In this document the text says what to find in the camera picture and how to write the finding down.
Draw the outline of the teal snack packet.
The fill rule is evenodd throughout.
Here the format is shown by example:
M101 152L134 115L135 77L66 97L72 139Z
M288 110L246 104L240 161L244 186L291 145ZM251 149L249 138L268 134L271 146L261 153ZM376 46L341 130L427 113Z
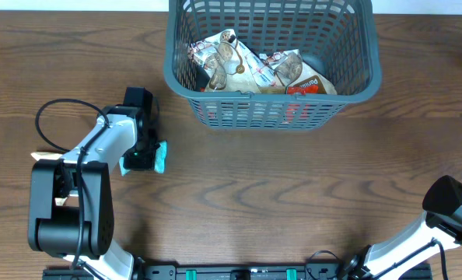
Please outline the teal snack packet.
M155 168L154 170L151 170L151 171L154 171L156 173L165 172L166 155L167 155L167 142L166 141L159 142L159 148L156 150ZM126 176L131 171L146 171L146 170L125 170L122 167L122 162L123 162L122 157L119 159L119 167L120 167L122 176Z

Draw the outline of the beige paper bag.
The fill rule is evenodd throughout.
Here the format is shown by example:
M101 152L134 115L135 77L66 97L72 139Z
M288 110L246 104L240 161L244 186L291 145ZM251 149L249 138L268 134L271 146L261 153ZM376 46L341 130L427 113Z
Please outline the beige paper bag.
M30 155L36 161L39 161L41 159L55 160L55 159L60 159L62 157L62 154L58 152L32 152L30 153ZM68 201L69 198L77 198L77 197L78 197L77 190L70 190L70 191L65 191L65 194L63 194L62 197L56 197L54 201L57 206L78 206L77 203Z

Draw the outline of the Panifee snack bag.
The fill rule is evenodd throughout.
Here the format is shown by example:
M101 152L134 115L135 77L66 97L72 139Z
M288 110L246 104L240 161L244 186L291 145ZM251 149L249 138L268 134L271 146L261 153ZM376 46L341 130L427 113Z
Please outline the Panifee snack bag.
M205 92L260 92L233 29L191 43L187 55L209 77Z
M334 85L309 66L298 49L259 54L259 58L274 70L280 86L308 88L316 86L317 94L337 95Z

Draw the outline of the grey plastic basket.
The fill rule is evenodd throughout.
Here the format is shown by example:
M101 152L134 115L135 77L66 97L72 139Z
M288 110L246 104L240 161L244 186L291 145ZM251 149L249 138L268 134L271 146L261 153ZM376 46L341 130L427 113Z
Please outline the grey plastic basket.
M164 77L210 128L319 128L380 87L372 3L170 0Z

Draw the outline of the Kleenex tissue multipack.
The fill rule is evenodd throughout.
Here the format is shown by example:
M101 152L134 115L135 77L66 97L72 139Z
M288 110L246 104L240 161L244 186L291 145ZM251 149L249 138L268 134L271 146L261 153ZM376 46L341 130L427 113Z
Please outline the Kleenex tissue multipack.
M252 52L241 41L238 42L248 67L259 87L276 87L279 86L275 77L274 70L267 66L254 52Z

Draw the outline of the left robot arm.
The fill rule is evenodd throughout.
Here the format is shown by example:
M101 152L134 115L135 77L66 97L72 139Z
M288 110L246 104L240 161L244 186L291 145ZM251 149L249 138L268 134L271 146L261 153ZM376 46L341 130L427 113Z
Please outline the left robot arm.
M44 279L144 279L145 262L114 241L110 173L163 173L167 143L151 118L158 103L142 87L128 87L121 104L97 114L92 131L56 159L39 159L31 172L28 244L70 262Z

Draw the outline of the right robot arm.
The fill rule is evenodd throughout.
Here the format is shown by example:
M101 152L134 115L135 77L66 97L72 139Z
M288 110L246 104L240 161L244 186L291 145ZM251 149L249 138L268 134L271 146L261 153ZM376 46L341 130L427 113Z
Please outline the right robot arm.
M428 190L423 213L396 236L369 245L339 272L349 279L398 279L436 254L462 246L462 183L449 175Z

